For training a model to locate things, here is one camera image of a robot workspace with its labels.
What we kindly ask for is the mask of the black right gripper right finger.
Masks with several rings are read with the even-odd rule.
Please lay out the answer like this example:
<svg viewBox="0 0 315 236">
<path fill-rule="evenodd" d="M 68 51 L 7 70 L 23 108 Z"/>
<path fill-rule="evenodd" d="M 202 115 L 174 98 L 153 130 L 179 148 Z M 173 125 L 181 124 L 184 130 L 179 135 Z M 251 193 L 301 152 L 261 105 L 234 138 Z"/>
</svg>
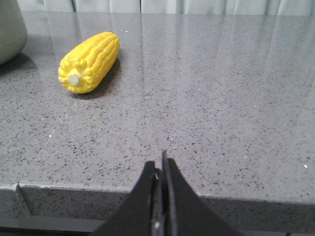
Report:
<svg viewBox="0 0 315 236">
<path fill-rule="evenodd" d="M 166 236 L 236 236 L 238 231 L 210 211 L 162 152 L 162 192 Z"/>
</svg>

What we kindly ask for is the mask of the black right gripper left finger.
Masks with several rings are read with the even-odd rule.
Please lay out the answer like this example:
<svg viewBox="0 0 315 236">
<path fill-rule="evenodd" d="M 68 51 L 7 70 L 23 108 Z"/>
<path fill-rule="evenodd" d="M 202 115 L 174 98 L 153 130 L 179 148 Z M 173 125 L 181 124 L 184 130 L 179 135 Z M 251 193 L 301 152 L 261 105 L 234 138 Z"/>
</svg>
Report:
<svg viewBox="0 0 315 236">
<path fill-rule="evenodd" d="M 94 236 L 161 236 L 161 171 L 148 161 L 133 190 L 118 210 L 92 235 Z"/>
</svg>

